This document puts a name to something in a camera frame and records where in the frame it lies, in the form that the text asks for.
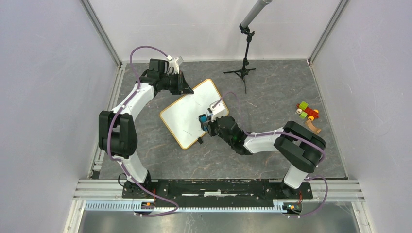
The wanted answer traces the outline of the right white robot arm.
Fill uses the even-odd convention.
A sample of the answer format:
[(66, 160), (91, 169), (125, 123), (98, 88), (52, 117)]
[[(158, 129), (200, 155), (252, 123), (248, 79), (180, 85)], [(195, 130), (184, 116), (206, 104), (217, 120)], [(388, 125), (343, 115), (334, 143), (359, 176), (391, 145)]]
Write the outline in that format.
[(231, 116), (213, 119), (203, 114), (198, 120), (203, 131), (211, 137), (219, 137), (239, 155), (268, 151), (281, 153), (291, 164), (280, 186), (282, 195), (287, 198), (300, 192), (305, 178), (325, 157), (326, 141), (294, 121), (288, 121), (277, 130), (249, 133), (242, 130)]

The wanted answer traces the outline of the yellow framed whiteboard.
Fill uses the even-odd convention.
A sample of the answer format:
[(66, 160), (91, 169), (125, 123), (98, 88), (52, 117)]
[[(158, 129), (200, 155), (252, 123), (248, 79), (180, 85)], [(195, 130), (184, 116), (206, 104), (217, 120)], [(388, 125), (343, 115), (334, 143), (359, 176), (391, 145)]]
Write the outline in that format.
[(211, 79), (202, 81), (193, 88), (193, 94), (186, 94), (166, 107), (160, 118), (171, 132), (178, 145), (186, 150), (207, 132), (199, 122), (200, 115), (211, 115), (208, 108), (213, 106), (221, 95)]

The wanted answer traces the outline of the blue black whiteboard eraser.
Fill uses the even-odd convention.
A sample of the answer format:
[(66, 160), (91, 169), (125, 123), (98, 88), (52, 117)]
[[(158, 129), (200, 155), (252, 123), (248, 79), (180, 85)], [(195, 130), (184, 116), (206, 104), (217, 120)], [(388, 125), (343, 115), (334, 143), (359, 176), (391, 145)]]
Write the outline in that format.
[(207, 116), (206, 115), (200, 115), (199, 116), (199, 122), (200, 122), (200, 125), (201, 125), (201, 129), (203, 131), (207, 132), (208, 131), (208, 129), (207, 129)]

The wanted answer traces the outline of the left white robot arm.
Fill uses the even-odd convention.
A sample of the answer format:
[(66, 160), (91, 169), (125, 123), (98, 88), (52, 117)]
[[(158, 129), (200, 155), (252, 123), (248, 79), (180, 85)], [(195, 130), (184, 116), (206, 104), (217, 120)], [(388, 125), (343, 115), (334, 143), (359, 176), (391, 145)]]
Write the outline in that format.
[(184, 73), (162, 73), (146, 70), (137, 79), (127, 97), (111, 111), (101, 111), (98, 116), (99, 148), (109, 159), (117, 162), (141, 198), (151, 195), (153, 185), (146, 181), (148, 170), (137, 155), (137, 132), (135, 120), (143, 107), (162, 90), (173, 95), (193, 94)]

